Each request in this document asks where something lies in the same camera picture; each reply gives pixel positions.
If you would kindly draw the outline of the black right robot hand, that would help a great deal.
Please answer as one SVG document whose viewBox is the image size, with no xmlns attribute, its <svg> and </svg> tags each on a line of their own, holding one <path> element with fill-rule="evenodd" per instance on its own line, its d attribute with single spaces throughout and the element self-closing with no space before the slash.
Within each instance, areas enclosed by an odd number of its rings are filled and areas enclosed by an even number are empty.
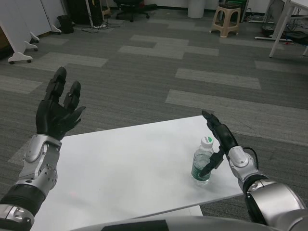
<svg viewBox="0 0 308 231">
<path fill-rule="evenodd" d="M 215 115 L 203 110 L 202 116 L 207 120 L 207 127 L 218 140 L 219 150 L 211 155 L 210 162 L 201 170 L 200 177 L 209 174 L 213 169 L 217 169 L 223 161 L 223 156 L 228 155 L 231 148 L 238 146 L 238 142 L 232 132 Z"/>
</svg>

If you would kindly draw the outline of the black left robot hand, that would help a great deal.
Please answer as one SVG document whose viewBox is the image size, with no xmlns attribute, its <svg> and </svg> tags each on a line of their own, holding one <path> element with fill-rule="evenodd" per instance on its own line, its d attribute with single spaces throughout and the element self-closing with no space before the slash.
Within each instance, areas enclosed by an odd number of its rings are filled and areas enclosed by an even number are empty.
<svg viewBox="0 0 308 231">
<path fill-rule="evenodd" d="M 81 121 L 81 114 L 86 107 L 78 107 L 81 84 L 75 81 L 66 94 L 63 104 L 59 99 L 64 91 L 67 71 L 59 67 L 49 81 L 44 99 L 40 102 L 36 112 L 37 134 L 48 135 L 61 140 Z"/>
</svg>

